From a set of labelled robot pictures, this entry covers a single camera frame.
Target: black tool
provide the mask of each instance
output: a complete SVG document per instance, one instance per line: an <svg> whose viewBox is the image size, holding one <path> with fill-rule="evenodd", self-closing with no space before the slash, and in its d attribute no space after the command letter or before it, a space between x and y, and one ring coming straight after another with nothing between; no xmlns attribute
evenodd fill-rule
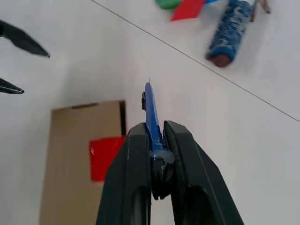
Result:
<svg viewBox="0 0 300 225"><path fill-rule="evenodd" d="M31 54L50 58L50 54L27 33L2 20L0 20L0 37L9 39L16 47L21 48ZM3 79L0 79L0 92L7 94L23 94L24 90L7 81L4 81Z"/></svg>
<svg viewBox="0 0 300 225"><path fill-rule="evenodd" d="M7 94L23 94L24 90L0 78L0 92Z"/></svg>
<svg viewBox="0 0 300 225"><path fill-rule="evenodd" d="M31 54L50 58L50 54L23 30L0 20L0 36Z"/></svg>
<svg viewBox="0 0 300 225"><path fill-rule="evenodd" d="M176 225L243 225L218 167L186 127L165 121L160 137L149 83L142 108L146 123L130 129L106 174L96 225L150 225L151 193L171 195Z"/></svg>

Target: patterned cylinder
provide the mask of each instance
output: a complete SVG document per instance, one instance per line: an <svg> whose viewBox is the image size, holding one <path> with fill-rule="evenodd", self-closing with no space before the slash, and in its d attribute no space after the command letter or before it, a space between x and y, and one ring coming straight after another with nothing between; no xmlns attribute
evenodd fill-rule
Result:
<svg viewBox="0 0 300 225"><path fill-rule="evenodd" d="M208 60L214 61L214 58L219 55L226 56L229 63L234 60L242 37L250 23L253 9L253 2L229 1L206 54Z"/></svg>

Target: white table surface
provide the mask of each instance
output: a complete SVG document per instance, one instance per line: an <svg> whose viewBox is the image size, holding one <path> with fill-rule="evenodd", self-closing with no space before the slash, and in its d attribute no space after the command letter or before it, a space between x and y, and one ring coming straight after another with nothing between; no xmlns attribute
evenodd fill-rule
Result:
<svg viewBox="0 0 300 225"><path fill-rule="evenodd" d="M0 42L0 76L25 89L0 95L0 224L38 225L51 109L125 99L130 128L145 121L141 94L150 77L161 124L173 120L192 132L245 224L300 223L296 120L92 1L7 0L0 12L52 55ZM170 200L152 204L152 224L173 224Z"/></svg>
<svg viewBox="0 0 300 225"><path fill-rule="evenodd" d="M220 69L204 58L227 0L206 5L197 19L170 22L172 11L154 0L95 0L178 51L209 67L274 107L300 120L300 2L269 0L271 15L258 7L236 61Z"/></svg>

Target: toy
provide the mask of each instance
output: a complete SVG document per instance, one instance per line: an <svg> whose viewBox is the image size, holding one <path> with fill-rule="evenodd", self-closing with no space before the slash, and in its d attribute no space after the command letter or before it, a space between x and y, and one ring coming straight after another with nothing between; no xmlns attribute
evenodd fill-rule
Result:
<svg viewBox="0 0 300 225"><path fill-rule="evenodd" d="M171 21L196 18L204 4L217 0L156 0L162 9L176 9Z"/></svg>

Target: green object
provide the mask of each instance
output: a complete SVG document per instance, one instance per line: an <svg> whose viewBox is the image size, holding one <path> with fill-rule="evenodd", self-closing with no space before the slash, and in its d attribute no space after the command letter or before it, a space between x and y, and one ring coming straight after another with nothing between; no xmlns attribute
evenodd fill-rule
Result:
<svg viewBox="0 0 300 225"><path fill-rule="evenodd" d="M181 0L155 0L155 1L162 9L173 9L176 8L181 3Z"/></svg>

